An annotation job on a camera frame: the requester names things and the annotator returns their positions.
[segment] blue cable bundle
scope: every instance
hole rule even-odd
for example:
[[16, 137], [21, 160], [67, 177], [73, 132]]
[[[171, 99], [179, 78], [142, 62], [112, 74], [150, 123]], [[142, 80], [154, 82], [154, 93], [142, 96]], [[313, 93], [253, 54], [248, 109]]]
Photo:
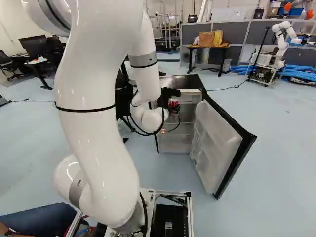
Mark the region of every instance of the blue cable bundle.
[[231, 72], [238, 73], [238, 75], [245, 75], [246, 72], [247, 72], [247, 69], [248, 69], [247, 74], [249, 74], [251, 72], [252, 67], [253, 66], [250, 66], [249, 69], [248, 69], [247, 65], [245, 65], [245, 66], [234, 66], [234, 67], [231, 68]]
[[[247, 72], [248, 66], [235, 66], [231, 68], [232, 72], [238, 73], [238, 75], [245, 75], [250, 73], [253, 66], [250, 66]], [[302, 78], [306, 80], [310, 80], [316, 82], [316, 69], [311, 66], [300, 66], [300, 65], [286, 65], [285, 70], [282, 72], [278, 72], [279, 75]]]

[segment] wooden table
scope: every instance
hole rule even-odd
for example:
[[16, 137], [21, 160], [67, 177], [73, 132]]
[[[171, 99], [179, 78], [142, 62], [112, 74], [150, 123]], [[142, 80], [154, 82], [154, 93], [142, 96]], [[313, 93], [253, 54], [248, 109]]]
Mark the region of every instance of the wooden table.
[[218, 72], [218, 76], [220, 77], [222, 75], [223, 72], [223, 65], [224, 65], [224, 61], [225, 61], [225, 55], [226, 55], [226, 50], [229, 49], [231, 47], [230, 43], [224, 43], [219, 47], [201, 47], [199, 45], [189, 45], [187, 48], [190, 50], [190, 61], [189, 61], [189, 70], [187, 71], [187, 74], [189, 74], [195, 67], [192, 67], [192, 53], [193, 50], [195, 49], [203, 49], [203, 48], [209, 48], [209, 49], [221, 49], [223, 52], [223, 58], [222, 58], [222, 63], [221, 63], [221, 67], [220, 70]]
[[43, 84], [43, 86], [41, 86], [42, 89], [46, 89], [46, 90], [52, 90], [53, 88], [50, 87], [47, 82], [45, 81], [45, 76], [44, 73], [41, 69], [41, 65], [44, 63], [47, 63], [48, 60], [46, 58], [39, 58], [38, 60], [32, 60], [30, 62], [25, 63], [24, 65], [31, 68], [35, 74], [36, 77], [38, 77], [41, 81], [41, 83]]

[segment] computer monitor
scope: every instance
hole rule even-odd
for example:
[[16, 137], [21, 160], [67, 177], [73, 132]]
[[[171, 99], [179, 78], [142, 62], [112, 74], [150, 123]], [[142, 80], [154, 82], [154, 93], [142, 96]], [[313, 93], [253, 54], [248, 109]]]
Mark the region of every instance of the computer monitor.
[[47, 38], [46, 45], [48, 48], [63, 48], [64, 47], [59, 37], [55, 35]]
[[37, 57], [43, 54], [47, 38], [45, 35], [42, 35], [21, 38], [19, 41], [30, 57]]

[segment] black band on robot arm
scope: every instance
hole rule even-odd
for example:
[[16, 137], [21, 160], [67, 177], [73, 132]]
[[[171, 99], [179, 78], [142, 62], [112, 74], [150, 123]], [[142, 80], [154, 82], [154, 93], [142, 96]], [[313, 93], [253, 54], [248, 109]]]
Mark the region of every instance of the black band on robot arm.
[[56, 105], [56, 101], [55, 101], [55, 106], [57, 109], [61, 110], [61, 111], [65, 111], [65, 112], [72, 112], [72, 113], [92, 113], [92, 112], [99, 112], [99, 111], [104, 111], [104, 110], [109, 110], [115, 107], [115, 104], [108, 106], [108, 107], [103, 107], [103, 108], [99, 108], [99, 109], [91, 109], [91, 110], [73, 110], [73, 109], [66, 109], [66, 108], [62, 108]]

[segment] white robotic arm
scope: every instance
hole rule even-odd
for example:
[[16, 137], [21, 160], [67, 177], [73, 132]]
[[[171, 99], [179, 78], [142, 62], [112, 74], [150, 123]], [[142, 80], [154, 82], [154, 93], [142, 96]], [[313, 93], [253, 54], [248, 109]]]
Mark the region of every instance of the white robotic arm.
[[309, 35], [306, 35], [306, 39], [299, 39], [295, 33], [295, 30], [291, 26], [291, 23], [288, 21], [283, 21], [280, 24], [275, 24], [271, 27], [273, 33], [276, 35], [277, 38], [277, 46], [279, 48], [277, 56], [283, 57], [285, 52], [287, 51], [289, 44], [285, 42], [284, 35], [282, 29], [286, 29], [287, 35], [291, 38], [291, 43], [294, 44], [301, 44], [301, 45], [315, 45], [313, 42], [308, 42]]
[[[98, 222], [130, 234], [143, 224], [144, 216], [138, 173], [122, 142], [115, 114], [115, 81], [127, 54], [139, 89], [132, 102], [137, 107], [131, 107], [135, 120], [150, 132], [161, 125], [162, 111], [167, 118], [167, 110], [150, 111], [143, 106], [160, 97], [153, 29], [143, 2], [22, 3], [40, 27], [62, 36], [69, 33], [66, 19], [71, 13], [71, 34], [56, 73], [55, 91], [61, 124], [74, 154], [58, 165], [55, 187]], [[56, 7], [60, 14], [45, 12], [47, 3], [48, 10]]]

